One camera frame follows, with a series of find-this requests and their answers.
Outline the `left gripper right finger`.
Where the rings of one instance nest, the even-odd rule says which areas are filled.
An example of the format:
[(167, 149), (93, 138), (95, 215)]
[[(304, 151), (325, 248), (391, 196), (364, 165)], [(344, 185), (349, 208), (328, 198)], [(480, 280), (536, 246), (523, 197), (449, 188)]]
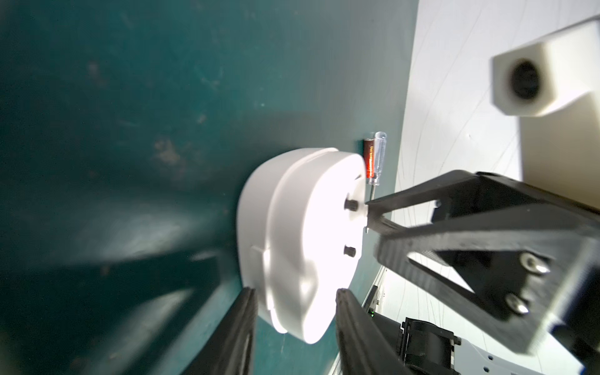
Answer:
[(342, 373), (411, 373), (348, 289), (337, 290), (335, 320)]

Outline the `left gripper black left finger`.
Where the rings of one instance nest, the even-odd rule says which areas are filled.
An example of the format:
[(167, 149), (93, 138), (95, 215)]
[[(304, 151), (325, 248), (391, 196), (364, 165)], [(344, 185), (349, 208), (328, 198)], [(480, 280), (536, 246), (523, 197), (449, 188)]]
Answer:
[(242, 289), (202, 351), (184, 374), (251, 374), (254, 369), (258, 298)]

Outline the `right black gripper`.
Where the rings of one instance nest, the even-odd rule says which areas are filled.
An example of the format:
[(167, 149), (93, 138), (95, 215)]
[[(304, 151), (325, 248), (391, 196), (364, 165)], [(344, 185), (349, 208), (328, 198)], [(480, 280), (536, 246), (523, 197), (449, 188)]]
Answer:
[(515, 353), (545, 334), (599, 374), (599, 211), (455, 170), (371, 201), (375, 258)]

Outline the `white alarm clock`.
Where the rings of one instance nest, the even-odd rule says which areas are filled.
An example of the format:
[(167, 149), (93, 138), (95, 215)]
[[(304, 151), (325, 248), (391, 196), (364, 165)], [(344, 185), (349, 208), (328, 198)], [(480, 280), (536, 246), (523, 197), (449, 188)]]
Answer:
[(362, 256), (365, 195), (362, 156), (336, 148), (283, 153), (246, 181), (236, 215), (242, 283), (277, 332), (309, 345), (324, 336)]

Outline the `clear handle screwdriver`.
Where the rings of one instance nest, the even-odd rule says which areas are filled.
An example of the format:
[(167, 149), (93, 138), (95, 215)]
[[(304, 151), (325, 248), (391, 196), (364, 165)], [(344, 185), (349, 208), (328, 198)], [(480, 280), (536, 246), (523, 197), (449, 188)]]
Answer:
[(372, 148), (370, 150), (370, 200), (374, 200), (377, 186), (381, 182), (381, 175), (384, 169), (386, 145), (387, 134), (383, 131), (376, 132), (373, 136)]

